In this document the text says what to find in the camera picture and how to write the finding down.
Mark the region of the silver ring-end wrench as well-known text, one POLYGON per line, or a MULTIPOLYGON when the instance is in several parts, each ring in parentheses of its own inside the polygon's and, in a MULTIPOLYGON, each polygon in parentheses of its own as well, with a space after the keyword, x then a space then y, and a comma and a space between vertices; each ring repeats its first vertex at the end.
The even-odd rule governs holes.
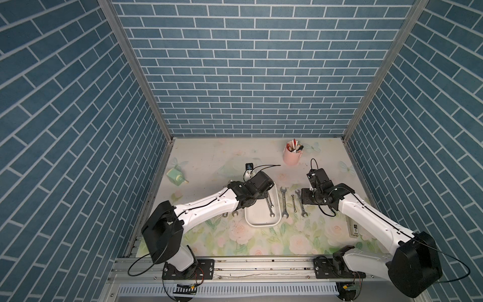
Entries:
POLYGON ((267 194, 267 197, 265 198, 265 200, 267 202, 267 206, 268 206, 268 209, 269 209, 269 215, 270 215, 270 217, 274 218, 275 217, 275 213, 273 212, 274 205, 272 203, 270 194, 267 194))

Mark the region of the large silver open-end wrench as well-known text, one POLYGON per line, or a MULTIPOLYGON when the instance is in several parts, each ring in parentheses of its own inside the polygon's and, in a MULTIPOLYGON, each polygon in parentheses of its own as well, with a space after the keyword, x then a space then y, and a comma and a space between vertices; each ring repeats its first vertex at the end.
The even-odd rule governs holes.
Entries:
POLYGON ((288 214, 288 210, 287 210, 287 205, 286 205, 287 188, 286 187, 280 187, 280 192, 282 194, 282 199, 283 199, 282 217, 283 218, 289 218, 289 214, 288 214))

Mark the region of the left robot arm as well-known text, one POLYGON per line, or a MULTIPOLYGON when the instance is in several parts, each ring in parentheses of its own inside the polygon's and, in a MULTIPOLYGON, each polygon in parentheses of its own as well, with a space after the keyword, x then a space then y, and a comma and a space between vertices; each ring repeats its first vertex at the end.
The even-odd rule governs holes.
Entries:
POLYGON ((216 216, 253 206, 273 187, 274 181, 260 171, 245 182, 229 182, 219 192, 197 201, 180 205, 161 202, 141 229, 152 263, 167 262, 179 272, 191 269, 196 260, 191 250, 181 245, 184 234, 216 216))

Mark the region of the small thin silver wrench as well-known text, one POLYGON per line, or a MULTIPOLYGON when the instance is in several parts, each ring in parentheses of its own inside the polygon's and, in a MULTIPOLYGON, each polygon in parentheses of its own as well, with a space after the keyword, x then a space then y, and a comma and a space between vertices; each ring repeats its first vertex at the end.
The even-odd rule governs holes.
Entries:
POLYGON ((295 202, 295 196, 291 195, 291 200, 292 200, 292 205, 293 205, 293 213, 297 213, 297 207, 296 207, 296 202, 295 202))

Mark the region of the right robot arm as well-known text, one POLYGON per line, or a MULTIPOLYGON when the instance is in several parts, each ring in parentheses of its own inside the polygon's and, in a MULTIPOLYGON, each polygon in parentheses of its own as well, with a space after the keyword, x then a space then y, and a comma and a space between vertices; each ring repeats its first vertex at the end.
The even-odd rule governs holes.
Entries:
POLYGON ((416 298, 442 276, 434 238, 413 232, 363 201, 349 186, 333 184, 324 169, 310 169, 310 188, 301 191, 305 205, 327 206, 351 218, 386 249, 385 254, 364 252, 346 245, 333 253, 336 274, 365 273, 390 281, 402 294, 416 298))

